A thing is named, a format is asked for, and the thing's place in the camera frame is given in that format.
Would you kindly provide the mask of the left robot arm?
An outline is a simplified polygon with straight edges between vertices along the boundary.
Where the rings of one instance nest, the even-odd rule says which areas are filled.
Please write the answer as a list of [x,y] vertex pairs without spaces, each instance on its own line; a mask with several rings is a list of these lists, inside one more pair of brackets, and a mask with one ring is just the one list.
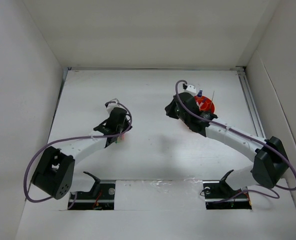
[[73,177],[75,166],[96,151],[115,143],[131,129],[131,123],[129,111],[117,106],[89,135],[49,143],[38,153],[41,158],[32,175],[32,184],[56,200],[63,198],[69,191],[76,192],[77,179]]

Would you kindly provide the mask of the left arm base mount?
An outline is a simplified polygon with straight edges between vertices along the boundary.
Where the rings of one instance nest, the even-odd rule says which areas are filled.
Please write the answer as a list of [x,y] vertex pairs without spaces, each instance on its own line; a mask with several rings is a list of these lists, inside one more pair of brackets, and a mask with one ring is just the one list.
[[73,193],[70,194],[67,203],[68,210],[75,211],[110,211],[115,208],[115,192],[116,192],[116,181],[115,180],[104,180],[99,185],[99,190],[94,194],[78,191],[77,198]]

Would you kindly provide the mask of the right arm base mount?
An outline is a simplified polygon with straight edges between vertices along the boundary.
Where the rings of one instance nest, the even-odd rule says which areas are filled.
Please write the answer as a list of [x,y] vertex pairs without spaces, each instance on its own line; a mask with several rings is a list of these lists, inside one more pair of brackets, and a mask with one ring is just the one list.
[[200,196],[204,197],[207,210],[251,210],[250,197],[241,190],[232,190],[226,183],[219,180],[205,180]]

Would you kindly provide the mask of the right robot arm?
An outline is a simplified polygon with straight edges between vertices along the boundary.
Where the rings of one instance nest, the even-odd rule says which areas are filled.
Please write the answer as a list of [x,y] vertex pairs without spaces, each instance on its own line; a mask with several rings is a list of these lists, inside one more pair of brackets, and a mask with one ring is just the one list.
[[219,180],[216,188],[227,198],[248,186],[261,185],[272,189],[289,168],[283,161],[287,154],[279,138],[254,137],[228,127],[214,113],[199,110],[190,93],[174,96],[165,112],[170,118],[182,120],[192,132],[219,141],[252,162],[251,166],[243,169],[229,170]]

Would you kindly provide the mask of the white marker purple cap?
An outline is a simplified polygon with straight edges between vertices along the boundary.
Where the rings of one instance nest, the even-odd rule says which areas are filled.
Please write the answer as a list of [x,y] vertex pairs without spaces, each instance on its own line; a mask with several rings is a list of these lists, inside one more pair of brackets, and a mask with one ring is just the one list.
[[200,102],[200,104],[199,104],[199,108],[200,108],[200,109],[203,108],[203,105],[205,104],[206,100],[207,100],[207,99],[204,98],[204,99]]

